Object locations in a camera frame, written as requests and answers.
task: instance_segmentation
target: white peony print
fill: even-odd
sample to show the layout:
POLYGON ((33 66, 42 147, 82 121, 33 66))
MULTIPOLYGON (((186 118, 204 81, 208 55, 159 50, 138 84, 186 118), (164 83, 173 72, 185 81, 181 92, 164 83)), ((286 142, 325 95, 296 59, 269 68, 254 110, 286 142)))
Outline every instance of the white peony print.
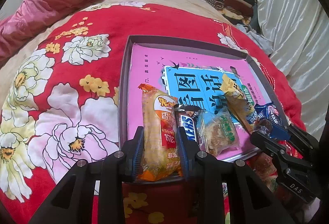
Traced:
MULTIPOLYGON (((227 37, 227 36, 224 36, 223 34, 221 33, 218 33, 217 36, 219 37, 219 40, 221 43, 229 46, 230 48, 233 48, 233 49, 236 49, 236 50, 239 50, 241 52, 245 52, 246 54, 249 54, 248 50, 246 49, 241 49, 238 45, 236 45, 234 43, 234 41, 230 38, 230 37, 227 37)), ((256 64, 260 67, 260 63, 258 62, 258 60, 254 57, 251 56, 251 58, 256 62, 256 64)))
POLYGON ((118 150, 117 106, 112 98, 89 98, 78 107, 78 92, 60 83, 48 97, 49 110, 36 121, 28 154, 58 183, 79 160, 98 161, 118 150))
POLYGON ((45 56, 46 49, 35 51, 17 71, 6 102, 2 107, 5 120, 14 118, 14 125, 22 127, 29 121, 28 111, 38 110, 34 96, 43 93, 55 64, 54 58, 45 56))
POLYGON ((133 6, 133 7, 143 7, 143 5, 146 5, 146 3, 141 1, 124 1, 124 2, 118 2, 118 3, 99 3, 97 5, 91 5, 87 8, 85 8, 82 11, 95 11, 103 8, 110 8, 113 5, 122 5, 122 6, 133 6))
POLYGON ((25 142, 35 134, 35 121, 30 116, 24 127, 15 127, 11 118, 0 124, 0 189, 11 199, 24 203, 22 195, 29 199, 32 191, 24 177, 31 178, 32 164, 25 142))
POLYGON ((83 61, 92 62, 102 57, 108 57, 111 48, 108 46, 108 34, 91 37, 76 36, 71 42, 65 43, 62 63, 69 62, 72 65, 83 65, 83 61))
POLYGON ((221 33, 218 33, 217 36, 219 37, 221 43, 229 46, 230 48, 241 50, 230 37, 224 36, 221 33))

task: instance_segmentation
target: snack package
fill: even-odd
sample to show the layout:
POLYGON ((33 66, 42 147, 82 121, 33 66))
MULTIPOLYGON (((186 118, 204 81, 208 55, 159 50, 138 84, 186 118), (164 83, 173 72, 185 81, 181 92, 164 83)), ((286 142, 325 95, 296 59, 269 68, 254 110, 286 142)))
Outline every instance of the snack package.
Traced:
POLYGON ((177 127, 183 127, 188 140, 196 142, 198 142, 196 122, 199 110, 201 108, 194 105, 177 104, 174 106, 177 127))
POLYGON ((144 153, 140 179, 157 181, 180 168, 176 147, 176 122, 172 107, 177 98, 141 84, 144 123, 144 153))
POLYGON ((273 102, 264 105, 259 105, 258 103, 256 103, 255 110, 257 112, 259 119, 265 118, 271 120, 273 123, 277 124, 278 126, 282 125, 282 119, 279 115, 279 111, 277 110, 273 102))
POLYGON ((196 127, 201 151, 217 157, 229 147, 239 147, 239 137, 226 107, 216 115, 200 110, 196 127))
POLYGON ((254 123, 257 120, 256 110, 234 80, 230 79, 226 74, 223 75, 222 79, 220 90, 223 91, 227 99, 228 108, 234 115, 237 115, 248 132, 252 133, 254 123))
POLYGON ((276 172, 276 168, 272 163, 272 158, 265 153, 261 153, 258 156, 251 168, 263 181, 276 172))

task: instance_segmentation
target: pink blanket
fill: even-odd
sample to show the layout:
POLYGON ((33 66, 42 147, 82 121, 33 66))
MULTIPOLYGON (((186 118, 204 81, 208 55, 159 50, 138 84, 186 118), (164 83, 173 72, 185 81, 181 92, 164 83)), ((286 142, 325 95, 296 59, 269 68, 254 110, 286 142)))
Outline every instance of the pink blanket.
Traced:
POLYGON ((0 68, 26 42, 89 0, 24 0, 0 22, 0 68))

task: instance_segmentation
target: bed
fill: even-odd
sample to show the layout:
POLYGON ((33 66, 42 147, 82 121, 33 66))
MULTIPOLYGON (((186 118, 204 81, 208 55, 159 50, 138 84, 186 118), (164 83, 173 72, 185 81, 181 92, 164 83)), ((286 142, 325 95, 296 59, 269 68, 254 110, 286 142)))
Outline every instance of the bed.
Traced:
MULTIPOLYGON (((118 150, 119 78, 131 34, 194 39, 248 52, 288 119, 305 129, 301 104, 284 75, 205 1, 89 1, 31 39, 0 70, 0 138, 7 138, 0 140, 1 153, 7 153, 0 162, 0 201, 17 224, 28 222, 76 160, 93 162, 118 150), (104 114, 111 116, 106 123, 104 114)), ((293 149, 290 153, 298 155, 293 149)), ((125 206, 126 223, 195 223, 188 217, 191 193, 182 183, 124 185, 130 205, 125 206)))

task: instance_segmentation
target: gray fabric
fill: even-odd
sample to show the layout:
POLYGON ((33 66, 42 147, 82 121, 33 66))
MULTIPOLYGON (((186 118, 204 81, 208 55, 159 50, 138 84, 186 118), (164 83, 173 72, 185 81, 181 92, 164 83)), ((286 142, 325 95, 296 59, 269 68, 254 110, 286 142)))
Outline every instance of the gray fabric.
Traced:
POLYGON ((266 55, 273 52, 273 43, 263 36, 256 33, 249 25, 237 24, 236 28, 246 34, 257 46, 264 51, 266 55))

